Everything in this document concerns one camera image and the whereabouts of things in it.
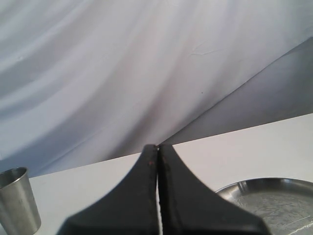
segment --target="white tabletop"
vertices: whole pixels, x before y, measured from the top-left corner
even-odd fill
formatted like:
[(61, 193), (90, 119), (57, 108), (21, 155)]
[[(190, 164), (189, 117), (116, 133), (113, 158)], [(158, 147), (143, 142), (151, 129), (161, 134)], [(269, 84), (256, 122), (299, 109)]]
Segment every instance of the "white tabletop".
[[(211, 189), (259, 177), (313, 181), (313, 114), (175, 145), (187, 166)], [(42, 218), (36, 235), (108, 193), (139, 154), (31, 179)], [(0, 235), (5, 232), (0, 228)]]

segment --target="stainless steel cup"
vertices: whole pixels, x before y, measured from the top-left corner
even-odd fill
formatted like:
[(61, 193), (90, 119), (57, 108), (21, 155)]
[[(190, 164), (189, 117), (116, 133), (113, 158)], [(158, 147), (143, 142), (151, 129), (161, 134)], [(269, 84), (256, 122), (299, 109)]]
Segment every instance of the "stainless steel cup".
[(33, 235), (41, 225), (27, 168), (0, 173), (0, 223), (8, 235)]

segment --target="metal plate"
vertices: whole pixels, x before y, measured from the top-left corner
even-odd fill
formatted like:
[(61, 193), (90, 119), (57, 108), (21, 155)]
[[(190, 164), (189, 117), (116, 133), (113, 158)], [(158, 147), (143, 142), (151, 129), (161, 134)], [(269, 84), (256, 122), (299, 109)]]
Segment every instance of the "metal plate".
[(263, 218), (273, 235), (313, 235), (313, 183), (286, 178), (241, 181), (217, 191)]

